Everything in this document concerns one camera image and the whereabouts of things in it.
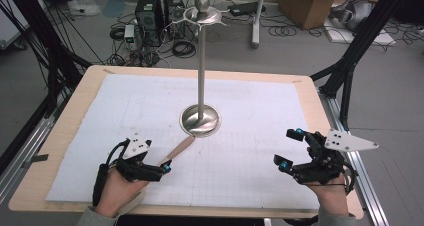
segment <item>black metal pole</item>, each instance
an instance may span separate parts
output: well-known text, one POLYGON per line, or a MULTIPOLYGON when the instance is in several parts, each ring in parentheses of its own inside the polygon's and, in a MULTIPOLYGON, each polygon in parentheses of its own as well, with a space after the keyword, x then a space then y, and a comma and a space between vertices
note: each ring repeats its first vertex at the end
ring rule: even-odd
POLYGON ((403 1, 379 0, 342 58, 336 64, 311 75, 314 81, 330 75, 320 87, 320 92, 330 98, 335 98, 339 88, 344 85, 340 120, 345 130, 349 130, 347 119, 355 67, 403 1))

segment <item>white paper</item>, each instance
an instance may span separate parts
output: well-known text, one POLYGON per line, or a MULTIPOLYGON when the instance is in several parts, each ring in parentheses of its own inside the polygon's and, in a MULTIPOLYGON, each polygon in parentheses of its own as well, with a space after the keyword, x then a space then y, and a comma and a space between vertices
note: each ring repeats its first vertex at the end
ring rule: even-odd
MULTIPOLYGON (((187 137, 179 117, 193 104, 197 79, 108 75, 47 200, 91 202, 98 166, 134 133, 152 140, 144 162, 157 165, 187 137)), ((307 130, 294 85, 207 79, 205 104, 219 111, 220 129, 178 155, 172 171, 147 187, 143 204, 318 208, 314 194, 273 163, 274 154, 295 164, 311 160, 306 143, 285 137, 289 128, 307 130)))

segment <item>metal pole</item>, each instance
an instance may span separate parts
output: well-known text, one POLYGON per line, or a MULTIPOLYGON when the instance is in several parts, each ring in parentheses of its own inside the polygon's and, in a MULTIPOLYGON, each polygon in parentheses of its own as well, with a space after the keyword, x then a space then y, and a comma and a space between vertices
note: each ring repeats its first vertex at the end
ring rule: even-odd
POLYGON ((206 28, 199 26, 199 104, 198 119, 203 119, 203 106, 205 104, 205 39, 206 28))

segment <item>computer tower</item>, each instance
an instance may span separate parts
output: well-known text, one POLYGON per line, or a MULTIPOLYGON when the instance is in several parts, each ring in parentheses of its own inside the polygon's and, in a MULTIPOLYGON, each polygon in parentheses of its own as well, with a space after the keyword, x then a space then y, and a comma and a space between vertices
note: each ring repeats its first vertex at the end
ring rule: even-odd
POLYGON ((159 47, 162 44, 161 33, 164 29, 160 0, 138 0, 135 8, 141 35, 141 46, 159 47))
MULTIPOLYGON (((184 3, 182 0, 163 0, 165 25, 178 22, 184 17, 184 3)), ((170 25, 168 27, 171 39, 182 39, 185 36, 185 22, 170 25)))

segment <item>table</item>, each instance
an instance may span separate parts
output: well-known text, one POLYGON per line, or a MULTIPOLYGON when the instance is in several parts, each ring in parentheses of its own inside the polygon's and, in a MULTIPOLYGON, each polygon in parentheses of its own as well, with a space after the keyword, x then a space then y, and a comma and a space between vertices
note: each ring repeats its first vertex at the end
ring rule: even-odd
MULTIPOLYGON (((47 161, 32 164, 14 196, 9 208, 17 211, 82 212, 88 203, 58 203, 46 201, 51 184, 67 147, 74 138, 82 118, 97 95, 103 79, 108 74, 133 74, 145 76, 196 78, 195 70, 129 68, 114 66, 92 66, 85 73, 67 106, 52 129, 38 155, 48 154, 47 161)), ((208 79, 251 80, 292 83, 296 87, 309 131, 326 132, 330 125, 312 80, 307 76, 274 75, 257 73, 207 71, 208 79)), ((357 218, 363 210, 355 191, 348 196, 351 213, 357 218)), ((254 218, 305 218, 316 215, 315 210, 249 209, 219 207, 181 207, 140 205, 131 213, 145 215, 218 216, 254 218)))

